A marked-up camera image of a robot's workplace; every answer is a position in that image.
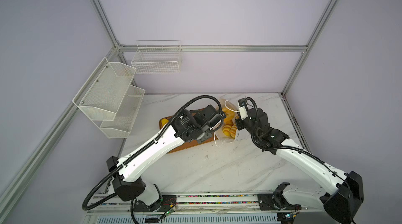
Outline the yellow fake bread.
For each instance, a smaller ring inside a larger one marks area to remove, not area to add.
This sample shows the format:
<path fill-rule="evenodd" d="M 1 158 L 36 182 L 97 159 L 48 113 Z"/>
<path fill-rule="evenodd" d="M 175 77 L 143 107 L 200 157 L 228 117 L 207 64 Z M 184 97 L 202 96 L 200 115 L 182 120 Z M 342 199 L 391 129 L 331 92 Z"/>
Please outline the yellow fake bread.
<path fill-rule="evenodd" d="M 164 127 L 168 122 L 169 120 L 166 118 L 161 119 L 161 127 Z"/>
<path fill-rule="evenodd" d="M 223 108 L 223 112 L 226 115 L 226 118 L 224 119 L 224 125 L 233 125 L 233 120 L 236 118 L 237 113 L 234 111 L 231 111 L 227 108 Z"/>
<path fill-rule="evenodd" d="M 236 137 L 236 133 L 237 133 L 237 126 L 234 124 L 234 125 L 224 125 L 223 126 L 223 134 L 226 136 L 226 137 L 230 137 L 231 139 L 235 139 L 235 137 Z"/>

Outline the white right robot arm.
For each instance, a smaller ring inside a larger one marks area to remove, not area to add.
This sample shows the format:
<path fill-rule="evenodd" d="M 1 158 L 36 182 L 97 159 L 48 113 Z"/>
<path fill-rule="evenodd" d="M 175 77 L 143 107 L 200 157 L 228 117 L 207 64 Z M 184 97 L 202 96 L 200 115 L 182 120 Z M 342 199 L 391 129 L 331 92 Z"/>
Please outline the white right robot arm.
<path fill-rule="evenodd" d="M 306 151 L 287 134 L 272 128 L 260 108 L 241 107 L 238 115 L 238 130 L 247 130 L 258 148 L 290 162 L 319 185 L 316 189 L 302 189 L 289 182 L 281 183 L 272 198 L 277 209 L 307 206 L 325 211 L 340 224 L 354 223 L 364 201 L 363 181 L 358 173 L 346 173 Z"/>

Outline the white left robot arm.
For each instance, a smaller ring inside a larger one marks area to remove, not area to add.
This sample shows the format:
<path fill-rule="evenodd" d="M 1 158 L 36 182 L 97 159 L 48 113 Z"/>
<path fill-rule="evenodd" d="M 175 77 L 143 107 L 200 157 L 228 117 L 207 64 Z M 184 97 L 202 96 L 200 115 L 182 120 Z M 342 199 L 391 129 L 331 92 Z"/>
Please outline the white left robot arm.
<path fill-rule="evenodd" d="M 202 142 L 214 134 L 215 126 L 222 126 L 226 114 L 216 110 L 212 105 L 202 110 L 182 110 L 177 117 L 172 117 L 154 138 L 150 139 L 136 151 L 118 158 L 107 160 L 108 170 L 111 172 L 118 166 L 122 169 L 113 175 L 113 189 L 116 195 L 124 202 L 138 199 L 147 206 L 161 200 L 162 196 L 155 184 L 147 184 L 142 173 L 155 161 L 163 157 L 174 148 L 186 142 Z"/>

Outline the cartoon animal paper bag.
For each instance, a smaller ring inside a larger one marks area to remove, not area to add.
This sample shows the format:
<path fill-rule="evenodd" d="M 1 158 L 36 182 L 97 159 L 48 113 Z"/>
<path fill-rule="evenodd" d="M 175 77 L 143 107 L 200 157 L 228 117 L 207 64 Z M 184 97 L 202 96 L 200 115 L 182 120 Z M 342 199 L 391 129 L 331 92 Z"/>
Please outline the cartoon animal paper bag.
<path fill-rule="evenodd" d="M 239 118 L 239 110 L 230 101 L 219 98 L 222 111 L 226 115 L 223 126 L 215 131 L 214 142 L 216 146 L 220 147 L 224 143 L 235 141 L 238 128 L 236 126 L 236 119 Z"/>

